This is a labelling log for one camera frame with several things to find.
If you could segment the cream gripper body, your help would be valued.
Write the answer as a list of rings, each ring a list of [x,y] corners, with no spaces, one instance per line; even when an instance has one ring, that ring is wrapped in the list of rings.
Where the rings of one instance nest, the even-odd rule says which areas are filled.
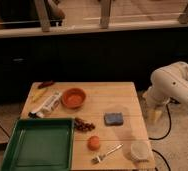
[[[148,106],[147,109],[148,121],[151,124],[155,124],[161,117],[164,106],[159,104],[150,104],[150,103],[148,103],[147,106]]]

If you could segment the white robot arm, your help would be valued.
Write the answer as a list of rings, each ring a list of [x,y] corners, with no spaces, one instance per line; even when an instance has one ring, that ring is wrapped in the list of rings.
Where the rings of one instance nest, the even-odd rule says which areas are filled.
[[[188,107],[188,63],[179,61],[160,67],[152,72],[150,80],[151,85],[143,97],[152,123],[158,121],[171,98]]]

